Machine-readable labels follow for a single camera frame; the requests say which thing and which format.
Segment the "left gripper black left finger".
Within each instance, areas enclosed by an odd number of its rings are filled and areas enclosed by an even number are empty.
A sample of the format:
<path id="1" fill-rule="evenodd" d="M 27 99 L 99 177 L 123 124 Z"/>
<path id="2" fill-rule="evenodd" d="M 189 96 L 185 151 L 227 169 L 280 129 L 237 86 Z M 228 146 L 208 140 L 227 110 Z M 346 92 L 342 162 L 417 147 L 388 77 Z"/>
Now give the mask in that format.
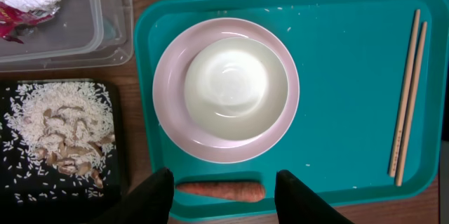
<path id="1" fill-rule="evenodd" d="M 174 191 L 173 173 L 162 168 L 90 224 L 167 224 Z"/>

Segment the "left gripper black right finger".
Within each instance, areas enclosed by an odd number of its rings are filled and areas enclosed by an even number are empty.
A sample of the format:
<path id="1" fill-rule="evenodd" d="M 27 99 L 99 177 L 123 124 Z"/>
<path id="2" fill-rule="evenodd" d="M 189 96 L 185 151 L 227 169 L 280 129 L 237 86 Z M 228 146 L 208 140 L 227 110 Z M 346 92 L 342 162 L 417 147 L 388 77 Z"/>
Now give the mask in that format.
<path id="1" fill-rule="evenodd" d="M 274 201 L 280 224 L 353 224 L 288 170 L 276 173 Z"/>

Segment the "orange carrot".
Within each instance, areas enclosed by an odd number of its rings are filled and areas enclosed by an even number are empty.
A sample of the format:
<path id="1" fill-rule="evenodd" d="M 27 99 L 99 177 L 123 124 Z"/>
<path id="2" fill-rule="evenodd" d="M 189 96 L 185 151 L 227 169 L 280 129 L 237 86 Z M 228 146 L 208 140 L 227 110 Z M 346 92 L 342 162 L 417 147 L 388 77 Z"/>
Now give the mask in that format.
<path id="1" fill-rule="evenodd" d="M 183 193 L 237 202 L 259 202 L 266 196 L 264 186 L 252 181 L 180 183 L 175 188 Z"/>

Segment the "large pink plate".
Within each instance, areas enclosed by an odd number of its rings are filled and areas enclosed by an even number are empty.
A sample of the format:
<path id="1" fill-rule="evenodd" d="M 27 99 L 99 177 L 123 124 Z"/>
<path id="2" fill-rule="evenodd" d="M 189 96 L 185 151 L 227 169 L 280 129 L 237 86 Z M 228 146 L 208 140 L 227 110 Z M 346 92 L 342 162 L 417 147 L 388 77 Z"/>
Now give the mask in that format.
<path id="1" fill-rule="evenodd" d="M 185 77 L 193 59 L 221 39 L 249 38 L 268 46 L 280 58 L 288 76 L 288 98 L 275 124 L 246 140 L 226 140 L 203 130 L 189 115 L 185 104 Z M 271 149 L 293 122 L 300 99 L 300 79 L 292 55 L 268 29 L 240 18 L 216 18 L 191 26 L 165 49 L 156 67 L 152 97 L 159 123 L 181 150 L 217 164 L 254 159 Z"/>

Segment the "white bowl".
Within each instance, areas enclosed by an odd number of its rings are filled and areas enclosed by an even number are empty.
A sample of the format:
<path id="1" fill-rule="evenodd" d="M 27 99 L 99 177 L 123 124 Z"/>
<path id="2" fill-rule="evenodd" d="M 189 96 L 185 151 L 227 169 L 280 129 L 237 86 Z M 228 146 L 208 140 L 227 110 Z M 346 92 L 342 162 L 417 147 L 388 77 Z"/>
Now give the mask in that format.
<path id="1" fill-rule="evenodd" d="M 185 77 L 185 104 L 205 131 L 226 140 L 259 136 L 280 117 L 288 76 L 277 54 L 259 41 L 233 37 L 204 48 Z"/>

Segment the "red snack wrapper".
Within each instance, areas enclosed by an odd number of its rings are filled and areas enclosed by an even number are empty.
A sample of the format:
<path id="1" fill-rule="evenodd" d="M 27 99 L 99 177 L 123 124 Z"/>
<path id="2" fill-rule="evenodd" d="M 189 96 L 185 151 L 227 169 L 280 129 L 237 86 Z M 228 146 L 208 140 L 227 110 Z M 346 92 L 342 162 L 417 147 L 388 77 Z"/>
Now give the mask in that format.
<path id="1" fill-rule="evenodd" d="M 22 12 L 16 8 L 1 3 L 1 38 L 24 44 L 20 37 L 29 36 L 37 25 L 52 20 L 60 10 L 56 5 L 49 10 L 33 10 Z"/>

